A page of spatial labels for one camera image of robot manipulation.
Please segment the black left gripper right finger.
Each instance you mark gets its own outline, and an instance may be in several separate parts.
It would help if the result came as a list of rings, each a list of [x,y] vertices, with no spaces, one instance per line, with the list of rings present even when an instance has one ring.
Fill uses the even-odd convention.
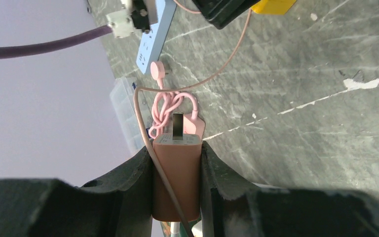
[[[259,187],[207,142],[200,171],[206,237],[379,237],[379,204],[364,192]]]

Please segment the pink power strip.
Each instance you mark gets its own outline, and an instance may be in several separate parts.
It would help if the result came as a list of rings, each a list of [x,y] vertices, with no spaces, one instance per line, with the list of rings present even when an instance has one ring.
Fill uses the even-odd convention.
[[[183,132],[185,134],[195,134],[202,139],[205,130],[205,121],[198,116],[198,112],[184,114]]]

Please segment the yellow cube socket adapter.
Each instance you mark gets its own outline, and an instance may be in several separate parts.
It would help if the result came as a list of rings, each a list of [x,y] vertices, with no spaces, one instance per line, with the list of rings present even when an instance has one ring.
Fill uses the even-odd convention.
[[[260,0],[250,7],[256,14],[284,15],[296,0]]]

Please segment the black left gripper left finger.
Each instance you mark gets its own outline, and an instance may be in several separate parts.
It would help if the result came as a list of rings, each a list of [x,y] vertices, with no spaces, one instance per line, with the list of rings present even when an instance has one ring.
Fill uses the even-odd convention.
[[[149,237],[146,149],[82,187],[59,179],[0,179],[0,237]]]

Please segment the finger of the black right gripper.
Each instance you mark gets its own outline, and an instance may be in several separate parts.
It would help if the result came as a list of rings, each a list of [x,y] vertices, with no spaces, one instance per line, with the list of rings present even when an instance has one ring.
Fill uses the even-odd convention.
[[[192,0],[205,20],[218,30],[258,2],[260,0]]]

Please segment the light blue power strip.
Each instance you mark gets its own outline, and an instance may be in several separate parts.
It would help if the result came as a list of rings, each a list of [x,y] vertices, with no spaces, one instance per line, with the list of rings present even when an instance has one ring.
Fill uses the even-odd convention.
[[[149,33],[142,34],[136,64],[142,74],[150,73],[150,65],[158,61],[177,5],[172,0],[157,0],[158,22],[151,25]]]

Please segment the pink cube socket adapter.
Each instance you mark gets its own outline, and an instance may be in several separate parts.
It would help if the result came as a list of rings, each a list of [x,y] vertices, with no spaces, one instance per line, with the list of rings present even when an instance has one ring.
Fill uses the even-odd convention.
[[[200,166],[202,141],[184,133],[184,114],[173,114],[171,133],[154,139],[152,145],[187,221],[200,216]],[[162,222],[181,219],[158,171],[153,173],[152,216]]]

